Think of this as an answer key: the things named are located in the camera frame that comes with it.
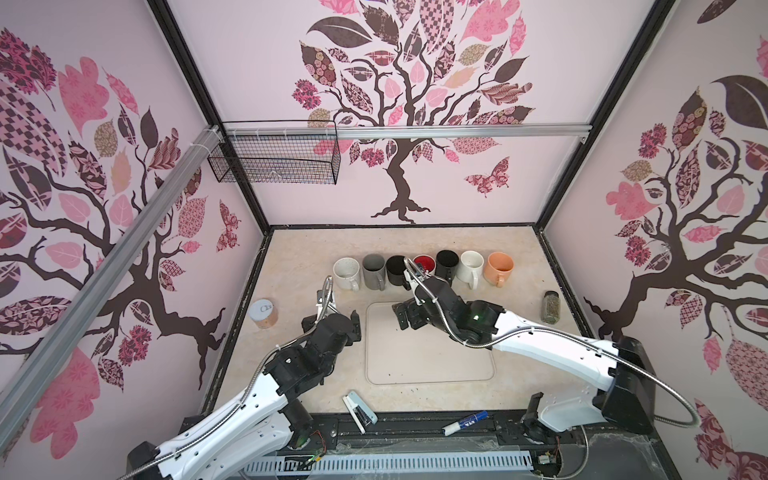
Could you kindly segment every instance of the butterfly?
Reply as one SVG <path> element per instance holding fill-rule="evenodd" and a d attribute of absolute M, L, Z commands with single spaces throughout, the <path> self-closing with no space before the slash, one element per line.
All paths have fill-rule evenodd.
<path fill-rule="evenodd" d="M 234 248 L 237 246 L 237 234 L 235 230 L 240 225 L 240 221 L 237 219 L 237 215 L 230 214 L 230 209 L 224 202 L 219 200 L 219 211 L 221 212 L 221 220 L 224 220 L 224 226 L 226 229 L 219 236 L 219 241 L 216 242 L 216 251 L 220 252 L 225 248 Z"/>
<path fill-rule="evenodd" d="M 470 175 L 464 180 L 468 181 L 471 185 L 475 185 L 478 188 L 478 192 L 484 194 L 485 197 L 488 198 L 488 192 L 493 190 L 494 185 L 496 187 L 503 185 L 509 188 L 509 185 L 507 185 L 507 181 L 509 181 L 509 175 L 505 173 L 507 169 L 509 169 L 509 157 L 506 157 L 504 160 L 498 162 L 496 166 L 493 167 L 493 171 L 491 172 L 490 176 L 486 177 L 485 175 Z"/>

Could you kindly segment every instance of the cable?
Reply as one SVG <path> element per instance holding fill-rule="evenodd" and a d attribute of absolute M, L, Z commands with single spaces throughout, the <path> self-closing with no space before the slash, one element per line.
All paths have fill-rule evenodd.
<path fill-rule="evenodd" d="M 694 406 L 690 404 L 690 402 L 688 402 L 685 399 L 685 397 L 683 397 L 680 393 L 672 389 L 672 387 L 664 383 L 662 380 L 658 379 L 655 375 L 645 371 L 644 369 L 633 364 L 632 362 L 628 362 L 627 360 L 621 358 L 620 356 L 614 355 L 613 353 L 608 352 L 607 350 L 604 350 L 599 346 L 595 346 L 595 345 L 592 345 L 591 343 L 587 343 L 576 335 L 571 335 L 570 333 L 562 332 L 560 330 L 551 329 L 543 326 L 526 326 L 517 330 L 512 330 L 511 332 L 508 332 L 498 337 L 497 339 L 494 339 L 486 343 L 468 343 L 466 340 L 459 339 L 458 335 L 456 335 L 456 332 L 453 331 L 453 328 L 451 328 L 451 325 L 448 323 L 448 319 L 445 317 L 445 312 L 443 312 L 442 306 L 440 305 L 438 298 L 435 296 L 434 293 L 432 293 L 430 289 L 428 289 L 424 285 L 424 282 L 422 281 L 422 278 L 426 278 L 427 276 L 429 276 L 429 274 L 421 272 L 416 266 L 416 264 L 413 262 L 413 260 L 409 259 L 408 257 L 406 257 L 403 260 L 403 263 L 406 265 L 406 270 L 408 270 L 408 274 L 411 276 L 411 278 L 413 278 L 419 284 L 419 286 L 425 291 L 425 293 L 429 295 L 429 297 L 432 299 L 432 303 L 434 303 L 437 306 L 437 310 L 440 313 L 440 318 L 442 319 L 442 324 L 445 326 L 445 331 L 448 332 L 451 338 L 461 343 L 462 345 L 468 346 L 469 348 L 473 348 L 473 349 L 484 349 L 484 348 L 493 346 L 496 343 L 503 342 L 506 339 L 512 338 L 513 336 L 522 335 L 523 333 L 542 332 L 542 333 L 548 333 L 550 335 L 560 336 L 562 338 L 569 339 L 570 341 L 577 343 L 586 349 L 592 350 L 596 352 L 598 355 L 604 355 L 609 359 L 612 359 L 618 363 L 621 363 L 627 368 L 634 370 L 636 373 L 639 373 L 640 375 L 650 379 L 651 381 L 659 385 L 659 387 L 666 390 L 678 402 L 680 402 L 683 405 L 683 407 L 685 407 L 685 409 L 690 413 L 690 417 L 691 417 L 691 420 L 689 422 L 681 422 L 680 420 L 668 419 L 667 417 L 663 417 L 661 415 L 654 415 L 654 419 L 658 420 L 659 422 L 667 423 L 669 425 L 673 425 L 681 428 L 696 428 L 701 424 L 701 417 L 699 417 L 699 412 L 694 408 Z M 415 289 L 413 289 L 413 296 L 416 296 Z"/>
<path fill-rule="evenodd" d="M 308 339 L 310 337 L 312 332 L 315 331 L 315 328 L 317 328 L 317 323 L 322 318 L 324 318 L 325 313 L 326 313 L 326 311 L 328 309 L 328 303 L 330 302 L 330 297 L 331 297 L 332 293 L 333 293 L 333 278 L 329 275 L 329 276 L 326 277 L 326 280 L 323 283 L 323 302 L 321 304 L 319 315 L 317 316 L 317 319 L 315 320 L 315 323 L 312 325 L 312 328 L 310 328 L 309 331 L 307 331 L 306 333 L 296 337 L 295 339 L 290 340 L 289 342 L 286 342 L 283 345 L 278 345 L 275 348 L 271 349 L 264 356 L 264 358 L 261 359 L 261 362 L 259 362 L 258 367 L 256 367 L 256 371 L 253 373 L 253 376 L 251 377 L 250 382 L 248 382 L 248 386 L 245 388 L 245 391 L 243 391 L 243 395 L 240 397 L 240 401 L 237 402 L 232 407 L 232 409 L 221 420 L 216 422 L 216 424 L 214 426 L 212 426 L 209 430 L 207 430 L 203 435 L 197 437 L 195 440 L 187 443 L 186 445 L 183 445 L 183 446 L 179 447 L 178 449 L 174 450 L 173 452 L 169 452 L 169 453 L 167 453 L 167 454 L 165 454 L 165 455 L 163 455 L 163 456 L 161 456 L 159 458 L 156 458 L 156 459 L 154 459 L 154 460 L 152 460 L 152 461 L 150 461 L 148 463 L 143 464 L 142 466 L 140 466 L 138 468 L 135 468 L 134 470 L 128 472 L 127 474 L 122 475 L 121 477 L 119 477 L 118 480 L 128 480 L 129 478 L 133 478 L 134 476 L 136 476 L 136 475 L 138 475 L 138 474 L 140 474 L 142 472 L 146 472 L 148 469 L 150 469 L 150 468 L 152 468 L 154 466 L 157 466 L 157 465 L 159 465 L 162 462 L 165 462 L 169 458 L 173 458 L 173 457 L 177 457 L 178 458 L 178 456 L 181 455 L 182 452 L 185 452 L 185 451 L 191 449 L 195 445 L 201 443 L 203 440 L 205 440 L 208 437 L 210 437 L 211 435 L 213 435 L 213 433 L 215 431 L 217 431 L 224 423 L 229 421 L 229 419 L 231 419 L 234 416 L 234 414 L 237 413 L 238 410 L 244 408 L 245 407 L 245 402 L 248 399 L 248 396 L 250 395 L 250 393 L 253 391 L 253 387 L 256 385 L 256 381 L 258 380 L 259 375 L 261 375 L 262 370 L 264 370 L 264 366 L 266 365 L 266 363 L 269 362 L 270 359 L 272 358 L 272 356 L 275 353 L 279 352 L 280 350 L 285 349 L 285 348 L 293 345 L 296 342 L 301 343 L 305 339 Z"/>
<path fill-rule="evenodd" d="M 539 478 L 541 480 L 568 480 L 570 478 L 578 476 L 580 473 L 584 471 L 584 469 L 587 467 L 587 460 L 589 460 L 589 439 L 587 438 L 587 431 L 584 429 L 583 425 L 580 425 L 581 427 L 581 433 L 584 434 L 584 459 L 581 460 L 581 465 L 579 465 L 578 468 L 576 468 L 576 472 L 571 473 L 570 475 L 566 475 L 565 477 L 545 477 L 543 475 L 539 475 Z"/>

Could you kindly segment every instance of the white mug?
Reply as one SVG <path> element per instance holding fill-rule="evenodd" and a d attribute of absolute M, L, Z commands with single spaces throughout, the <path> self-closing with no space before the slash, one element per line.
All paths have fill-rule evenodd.
<path fill-rule="evenodd" d="M 360 264 L 357 260 L 344 257 L 333 264 L 333 283 L 344 290 L 360 290 Z"/>
<path fill-rule="evenodd" d="M 467 250 L 462 253 L 461 261 L 458 263 L 456 278 L 469 284 L 469 288 L 476 289 L 478 280 L 482 275 L 482 266 L 485 263 L 480 253 L 474 250 Z"/>

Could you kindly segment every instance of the beige marble tabletop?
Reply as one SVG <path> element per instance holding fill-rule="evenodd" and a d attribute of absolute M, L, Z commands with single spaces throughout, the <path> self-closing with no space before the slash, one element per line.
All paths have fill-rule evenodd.
<path fill-rule="evenodd" d="M 259 275 L 252 302 L 272 300 L 277 324 L 259 329 L 248 317 L 237 339 L 217 406 L 242 390 L 264 354 L 278 343 L 301 334 L 301 319 L 316 313 L 315 295 L 323 280 L 342 257 L 362 263 L 368 253 L 385 258 L 420 253 L 435 256 L 440 250 L 476 250 L 488 258 L 495 251 L 508 253 L 515 268 L 503 288 L 484 279 L 477 290 L 454 281 L 455 292 L 464 300 L 487 300 L 527 319 L 539 321 L 541 298 L 547 290 L 560 292 L 557 280 L 531 227 L 420 227 L 277 230 L 274 232 Z M 371 303 L 407 300 L 411 293 L 387 283 L 384 291 L 360 287 L 359 292 L 334 289 L 339 311 L 357 310 L 365 329 L 366 309 Z M 576 322 L 562 300 L 557 328 L 579 334 Z M 536 392 L 557 392 L 583 382 L 555 367 L 525 356 L 493 350 L 496 374 L 484 382 L 423 383 L 418 385 L 373 385 L 366 379 L 366 332 L 362 341 L 346 347 L 325 385 L 301 395 L 310 412 L 345 412 L 341 397 L 350 390 L 378 412 L 427 410 L 524 409 Z"/>

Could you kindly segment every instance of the gray mug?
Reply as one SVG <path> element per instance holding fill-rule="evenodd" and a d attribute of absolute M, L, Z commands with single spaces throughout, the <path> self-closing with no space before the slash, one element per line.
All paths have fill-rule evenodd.
<path fill-rule="evenodd" d="M 362 259 L 362 279 L 371 290 L 384 290 L 386 284 L 386 262 L 377 253 L 366 255 Z"/>

